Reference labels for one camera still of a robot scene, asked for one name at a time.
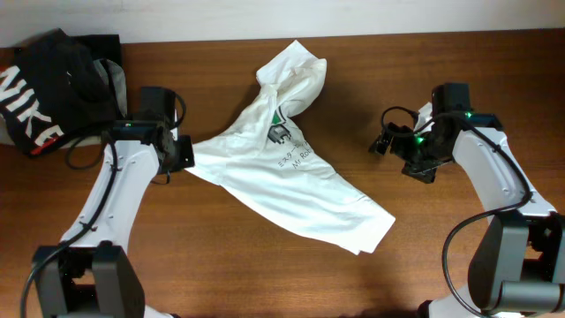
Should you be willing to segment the white t-shirt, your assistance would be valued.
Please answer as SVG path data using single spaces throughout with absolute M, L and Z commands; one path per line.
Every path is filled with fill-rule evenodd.
M 395 218 L 318 156 L 292 120 L 319 96 L 327 68 L 292 42 L 256 72 L 260 91 L 234 123 L 194 144 L 189 171 L 287 231 L 371 254 Z

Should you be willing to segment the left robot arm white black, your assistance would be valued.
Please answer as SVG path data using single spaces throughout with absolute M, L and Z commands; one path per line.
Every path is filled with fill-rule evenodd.
M 190 136 L 179 126 L 183 98 L 164 87 L 143 87 L 138 111 L 102 130 L 101 170 L 72 226 L 55 246 L 39 246 L 20 297 L 35 288 L 44 317 L 160 317 L 146 302 L 128 259 L 140 203 L 154 178 L 192 167 Z

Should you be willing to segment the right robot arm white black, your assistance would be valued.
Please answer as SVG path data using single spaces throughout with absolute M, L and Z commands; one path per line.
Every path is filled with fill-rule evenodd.
M 456 225 L 441 252 L 450 294 L 427 300 L 419 317 L 536 317 L 564 310 L 564 216 L 545 200 L 513 156 L 503 125 L 471 106 L 470 89 L 448 82 L 432 100 L 410 111 L 412 126 L 382 120 L 372 153 L 403 160 L 402 173 L 432 184 L 437 170 L 458 164 L 471 181 L 483 212 Z M 464 227 L 486 219 L 488 227 L 472 256 L 467 283 L 457 289 L 448 250 Z

